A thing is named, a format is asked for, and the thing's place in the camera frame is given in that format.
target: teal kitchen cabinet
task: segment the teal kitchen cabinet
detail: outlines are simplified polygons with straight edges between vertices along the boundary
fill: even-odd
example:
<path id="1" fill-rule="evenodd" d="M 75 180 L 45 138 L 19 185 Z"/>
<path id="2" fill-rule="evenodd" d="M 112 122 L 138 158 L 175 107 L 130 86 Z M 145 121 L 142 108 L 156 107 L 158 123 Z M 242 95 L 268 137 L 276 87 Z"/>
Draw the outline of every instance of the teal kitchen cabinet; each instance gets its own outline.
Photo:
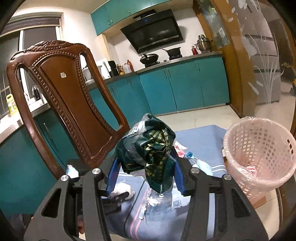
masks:
<path id="1" fill-rule="evenodd" d="M 107 87 L 130 127 L 139 122 L 144 114 L 150 112 L 138 75 L 111 82 Z"/>
<path id="2" fill-rule="evenodd" d="M 125 8 L 127 8 L 129 15 L 152 6 L 149 0 L 124 0 L 123 2 L 125 2 Z"/>
<path id="3" fill-rule="evenodd" d="M 151 110 L 140 77 L 137 74 L 127 77 L 127 82 L 132 90 L 131 101 L 133 102 L 132 109 L 134 115 L 129 121 L 130 127 L 132 127 L 135 123 L 139 122 L 146 113 L 151 113 Z"/>
<path id="4" fill-rule="evenodd" d="M 53 110 L 47 110 L 35 118 L 43 132 L 46 142 L 51 146 L 66 169 L 70 159 L 79 159 L 67 132 Z"/>
<path id="5" fill-rule="evenodd" d="M 168 2 L 170 0 L 150 0 L 150 3 L 152 4 L 152 6 L 159 4 L 159 3 L 163 3 L 163 2 Z"/>
<path id="6" fill-rule="evenodd" d="M 114 129 L 117 130 L 119 128 L 118 122 L 113 115 L 112 111 L 107 106 L 105 100 L 103 99 L 103 96 L 101 95 L 100 91 L 95 88 L 89 91 L 89 94 L 98 108 L 99 112 L 103 116 L 103 118 L 106 120 L 106 122 Z"/>
<path id="7" fill-rule="evenodd" d="M 130 15 L 125 1 L 110 0 L 106 2 L 103 7 L 107 10 L 111 25 L 116 24 Z"/>
<path id="8" fill-rule="evenodd" d="M 205 106 L 197 69 L 193 61 L 183 62 L 166 69 L 178 111 Z"/>
<path id="9" fill-rule="evenodd" d="M 228 84 L 221 57 L 195 60 L 205 106 L 229 102 Z"/>
<path id="10" fill-rule="evenodd" d="M 56 179 L 24 126 L 0 145 L 0 208 L 8 215 L 33 214 Z"/>
<path id="11" fill-rule="evenodd" d="M 61 168 L 63 168 L 64 170 L 66 170 L 66 163 L 63 163 L 61 161 L 61 159 L 59 158 L 59 156 L 57 155 L 58 152 L 56 151 L 56 148 L 55 148 L 55 144 L 52 140 L 50 140 L 47 136 L 47 133 L 44 133 L 42 128 L 41 128 L 41 125 L 39 124 L 39 122 L 35 119 L 35 124 L 42 136 L 42 138 L 44 139 L 47 147 L 49 148 L 50 152 L 52 153 L 52 155 L 54 156 L 54 158 L 56 159 L 56 161 L 58 162 L 58 164 L 61 166 Z"/>
<path id="12" fill-rule="evenodd" d="M 96 11 L 94 11 L 91 14 L 91 18 L 93 20 L 97 35 L 100 35 L 111 26 L 111 20 L 108 16 L 105 6 L 101 6 Z"/>
<path id="13" fill-rule="evenodd" d="M 153 115 L 177 111 L 165 68 L 144 72 L 140 74 L 140 80 Z"/>

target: pink plastic basket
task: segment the pink plastic basket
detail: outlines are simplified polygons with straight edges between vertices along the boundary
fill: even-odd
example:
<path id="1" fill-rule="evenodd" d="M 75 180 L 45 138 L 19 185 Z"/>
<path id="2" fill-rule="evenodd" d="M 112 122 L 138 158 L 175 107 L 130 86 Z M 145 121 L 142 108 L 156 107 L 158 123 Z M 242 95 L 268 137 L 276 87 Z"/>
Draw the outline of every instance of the pink plastic basket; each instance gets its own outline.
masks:
<path id="1" fill-rule="evenodd" d="M 251 203 L 285 183 L 296 169 L 296 141 L 282 125 L 245 117 L 232 125 L 224 137 L 227 171 Z M 257 176 L 246 169 L 255 166 Z"/>

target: red bottle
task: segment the red bottle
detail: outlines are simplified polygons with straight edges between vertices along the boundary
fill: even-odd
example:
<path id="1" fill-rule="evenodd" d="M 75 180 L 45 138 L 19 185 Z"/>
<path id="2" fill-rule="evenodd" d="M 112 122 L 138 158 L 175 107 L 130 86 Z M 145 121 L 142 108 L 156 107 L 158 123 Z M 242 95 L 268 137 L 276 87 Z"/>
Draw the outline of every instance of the red bottle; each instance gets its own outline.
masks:
<path id="1" fill-rule="evenodd" d="M 198 52 L 197 52 L 197 50 L 196 50 L 196 48 L 194 47 L 194 46 L 192 46 L 192 53 L 193 53 L 193 55 L 197 55 L 198 54 Z"/>

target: cabinet handle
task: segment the cabinet handle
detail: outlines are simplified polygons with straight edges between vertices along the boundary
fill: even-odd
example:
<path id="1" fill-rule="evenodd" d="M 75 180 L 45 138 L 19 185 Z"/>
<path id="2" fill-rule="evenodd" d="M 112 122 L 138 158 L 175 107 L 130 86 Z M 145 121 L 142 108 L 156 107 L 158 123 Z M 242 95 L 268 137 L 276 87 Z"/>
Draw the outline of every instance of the cabinet handle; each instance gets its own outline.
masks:
<path id="1" fill-rule="evenodd" d="M 115 91 L 114 91 L 114 88 L 113 88 L 113 87 L 111 87 L 111 90 L 113 91 L 113 94 L 114 94 L 114 96 L 115 96 L 115 97 L 117 97 L 117 94 L 115 93 Z"/>
<path id="2" fill-rule="evenodd" d="M 112 94 L 111 90 L 110 90 L 110 89 L 108 89 L 108 90 L 109 90 L 110 94 L 112 95 L 112 98 L 114 99 L 114 96 L 113 96 L 113 94 Z"/>
<path id="3" fill-rule="evenodd" d="M 168 73 L 170 74 L 170 71 L 169 71 L 169 69 L 167 69 L 167 70 L 168 70 Z M 172 78 L 172 77 L 171 77 L 171 75 L 170 75 L 170 78 Z"/>
<path id="4" fill-rule="evenodd" d="M 200 65 L 196 62 L 197 66 L 198 66 L 198 70 L 200 71 Z"/>
<path id="5" fill-rule="evenodd" d="M 47 125 L 45 123 L 43 123 L 43 125 L 44 125 L 44 127 L 45 127 L 45 129 L 46 129 L 46 131 L 47 131 L 47 133 L 49 135 L 49 138 L 52 140 L 52 135 L 50 134 L 49 129 L 47 128 Z"/>
<path id="6" fill-rule="evenodd" d="M 131 81 L 129 81 L 128 79 L 126 79 L 126 81 L 128 82 L 128 84 L 131 87 L 131 89 L 133 89 L 133 83 Z"/>

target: chair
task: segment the chair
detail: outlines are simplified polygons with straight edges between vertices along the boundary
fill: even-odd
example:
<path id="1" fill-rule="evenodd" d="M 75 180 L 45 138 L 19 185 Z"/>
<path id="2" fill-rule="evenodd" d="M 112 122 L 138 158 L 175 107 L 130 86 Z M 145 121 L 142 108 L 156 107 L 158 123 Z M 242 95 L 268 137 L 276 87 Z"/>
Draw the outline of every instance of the chair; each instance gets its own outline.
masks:
<path id="1" fill-rule="evenodd" d="M 117 119 L 114 130 L 92 101 L 80 65 L 80 54 L 106 104 Z M 90 168 L 99 167 L 107 154 L 129 130 L 122 111 L 112 98 L 90 50 L 82 44 L 42 41 L 16 53 L 7 65 L 7 77 L 20 116 L 40 156 L 56 179 L 64 174 L 42 138 L 22 92 L 17 71 L 24 68 L 38 83 L 46 100 L 59 117 L 78 156 Z"/>

